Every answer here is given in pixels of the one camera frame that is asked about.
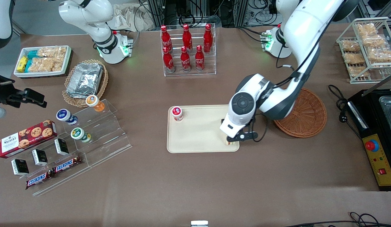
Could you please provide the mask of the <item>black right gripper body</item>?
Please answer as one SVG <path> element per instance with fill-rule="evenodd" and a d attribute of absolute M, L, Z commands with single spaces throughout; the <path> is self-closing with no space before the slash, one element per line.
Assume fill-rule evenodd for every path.
<path fill-rule="evenodd" d="M 17 94 L 14 82 L 15 80 L 0 75 L 0 103 L 6 101 L 10 96 Z"/>

